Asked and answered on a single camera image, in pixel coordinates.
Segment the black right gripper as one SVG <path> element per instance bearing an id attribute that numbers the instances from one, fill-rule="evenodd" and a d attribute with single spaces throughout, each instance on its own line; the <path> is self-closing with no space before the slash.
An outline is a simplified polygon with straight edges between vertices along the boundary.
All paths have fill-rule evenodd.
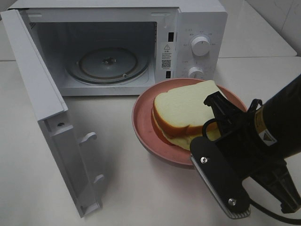
<path id="1" fill-rule="evenodd" d="M 229 101 L 221 92 L 208 95 L 204 104 L 215 118 L 229 115 Z M 222 137 L 216 144 L 240 179 L 252 177 L 280 201 L 283 213 L 295 213 L 301 196 L 286 165 L 273 165 L 273 107 L 266 103 L 257 110 L 257 105 L 251 104 L 247 112 L 236 109 L 233 118 L 219 121 Z"/>

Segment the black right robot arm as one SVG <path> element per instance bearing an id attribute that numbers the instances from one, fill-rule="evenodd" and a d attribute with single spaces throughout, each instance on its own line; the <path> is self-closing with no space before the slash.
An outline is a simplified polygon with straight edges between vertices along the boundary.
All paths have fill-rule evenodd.
<path id="1" fill-rule="evenodd" d="M 221 137 L 219 152 L 240 179 L 251 177 L 280 201 L 283 213 L 301 207 L 285 159 L 301 151 L 301 79 L 296 77 L 267 102 L 254 99 L 246 112 L 221 92 L 208 95 Z"/>

